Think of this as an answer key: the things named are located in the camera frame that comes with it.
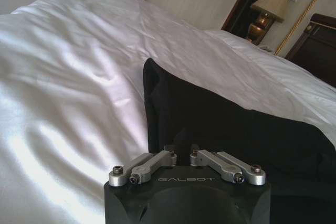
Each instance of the black fabric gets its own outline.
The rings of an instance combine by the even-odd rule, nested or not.
[[[266,171],[272,185],[271,223],[331,218],[336,153],[318,128],[246,110],[175,77],[152,59],[144,65],[143,80],[150,152],[174,144],[178,164],[188,165],[191,144],[226,151]]]

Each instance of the wrinkled sheet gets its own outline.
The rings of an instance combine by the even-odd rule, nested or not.
[[[0,223],[104,223],[108,172],[148,151],[148,57],[336,142],[336,90],[290,62],[143,0],[38,0],[0,16]]]

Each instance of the lampshade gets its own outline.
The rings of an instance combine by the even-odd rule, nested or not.
[[[251,5],[251,8],[266,12],[282,22],[286,13],[287,2],[288,0],[258,0]]]

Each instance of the table lamp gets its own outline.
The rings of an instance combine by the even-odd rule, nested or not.
[[[252,9],[261,14],[248,28],[246,39],[258,45],[273,22],[282,22],[286,13],[288,0],[257,0],[251,5]]]

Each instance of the silver metal bracket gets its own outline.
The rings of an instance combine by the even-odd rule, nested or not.
[[[207,165],[211,167],[213,170],[217,171],[225,181],[234,184],[241,184],[244,182],[243,172],[238,166],[225,162],[214,153],[210,153],[207,150],[194,150],[193,153],[190,154],[190,162],[191,165]]]
[[[256,186],[265,184],[266,173],[259,165],[248,165],[245,162],[231,156],[230,154],[227,154],[226,152],[217,152],[217,156],[232,165],[238,166],[243,172],[243,176],[250,184]]]
[[[130,182],[132,184],[142,184],[151,179],[151,175],[162,166],[175,166],[177,155],[173,151],[160,151],[146,163],[132,169]]]
[[[153,156],[154,155],[152,153],[143,153],[125,166],[115,166],[113,171],[109,173],[110,186],[125,185],[131,176],[132,169],[138,165],[142,165],[146,161],[150,160]]]

